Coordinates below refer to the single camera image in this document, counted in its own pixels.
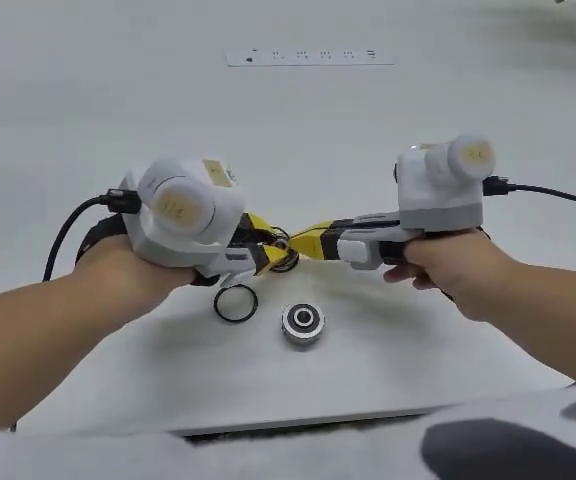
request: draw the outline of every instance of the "yellow label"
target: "yellow label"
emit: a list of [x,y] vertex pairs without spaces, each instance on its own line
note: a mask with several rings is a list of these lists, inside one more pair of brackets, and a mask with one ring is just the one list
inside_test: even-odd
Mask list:
[[161,216],[184,228],[197,225],[201,209],[202,206],[199,203],[174,190],[164,192],[155,205],[155,211]]
[[217,160],[204,160],[204,167],[208,172],[208,176],[212,183],[217,187],[232,187],[232,182],[228,178],[228,174],[224,171],[221,162]]
[[461,150],[461,155],[464,161],[470,164],[483,165],[490,162],[492,150],[486,142],[472,143]]

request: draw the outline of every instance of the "o-ring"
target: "o-ring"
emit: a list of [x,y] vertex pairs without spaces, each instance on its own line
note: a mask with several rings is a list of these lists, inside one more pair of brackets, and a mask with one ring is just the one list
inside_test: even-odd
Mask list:
[[[272,227],[278,231],[281,235],[280,238],[275,242],[275,246],[281,249],[286,249],[288,247],[288,241],[290,240],[290,235],[281,227]],[[294,250],[288,250],[288,256],[280,263],[275,265],[270,269],[274,273],[286,273],[291,271],[299,263],[299,254]]]
[[[252,309],[250,310],[250,312],[246,316],[241,317],[241,318],[228,318],[223,313],[221,313],[221,311],[219,310],[219,299],[227,290],[231,290],[233,288],[243,288],[244,290],[247,290],[248,292],[250,292],[250,295],[252,295]],[[252,288],[250,288],[248,285],[243,285],[240,283],[237,285],[233,285],[232,287],[221,288],[217,292],[217,295],[215,295],[214,300],[212,301],[212,308],[215,310],[215,313],[219,316],[219,318],[221,318],[225,322],[243,323],[246,320],[250,320],[253,317],[253,315],[257,312],[257,309],[259,308],[259,297],[255,293],[255,291]]]

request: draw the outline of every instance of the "finger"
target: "finger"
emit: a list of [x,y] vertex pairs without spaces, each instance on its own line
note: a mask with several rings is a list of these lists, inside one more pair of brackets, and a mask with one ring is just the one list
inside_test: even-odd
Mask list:
[[435,258],[436,245],[433,240],[413,240],[404,248],[406,260],[420,267],[429,267]]
[[420,275],[412,282],[412,286],[417,290],[431,290],[437,288],[437,285],[428,277],[428,275]]
[[386,283],[397,283],[409,278],[416,277],[422,272],[423,270],[416,265],[397,265],[395,268],[392,268],[384,273],[384,280]]

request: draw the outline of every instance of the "black rubber ring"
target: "black rubber ring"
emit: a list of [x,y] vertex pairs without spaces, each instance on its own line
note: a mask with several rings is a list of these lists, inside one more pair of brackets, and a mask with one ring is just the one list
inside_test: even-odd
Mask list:
[[[233,288],[243,288],[244,290],[248,290],[248,292],[250,292],[250,294],[252,295],[252,310],[250,310],[250,313],[248,313],[248,315],[246,315],[245,317],[241,317],[241,318],[228,318],[226,317],[223,313],[221,313],[219,311],[219,299],[221,298],[221,296],[228,290],[231,290]],[[250,288],[248,285],[243,285],[243,284],[237,284],[237,285],[233,285],[232,287],[227,287],[227,288],[222,288],[217,292],[217,295],[215,295],[215,299],[212,301],[212,308],[214,308],[215,313],[219,316],[219,318],[221,318],[223,321],[228,322],[228,323],[243,323],[247,320],[250,320],[253,315],[255,313],[257,313],[257,309],[259,308],[259,297],[257,296],[257,294],[255,293],[255,291]]]

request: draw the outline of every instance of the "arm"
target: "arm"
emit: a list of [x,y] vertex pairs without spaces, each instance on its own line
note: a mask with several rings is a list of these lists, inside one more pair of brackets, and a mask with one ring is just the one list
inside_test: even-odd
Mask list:
[[487,321],[537,360],[576,380],[576,272],[526,265],[479,233],[412,242],[411,265],[385,274],[450,294],[471,320]]
[[107,335],[193,278],[138,259],[123,237],[100,242],[82,262],[65,277],[0,294],[0,428],[43,400]]
[[530,355],[576,380],[576,272],[519,264],[487,321]]

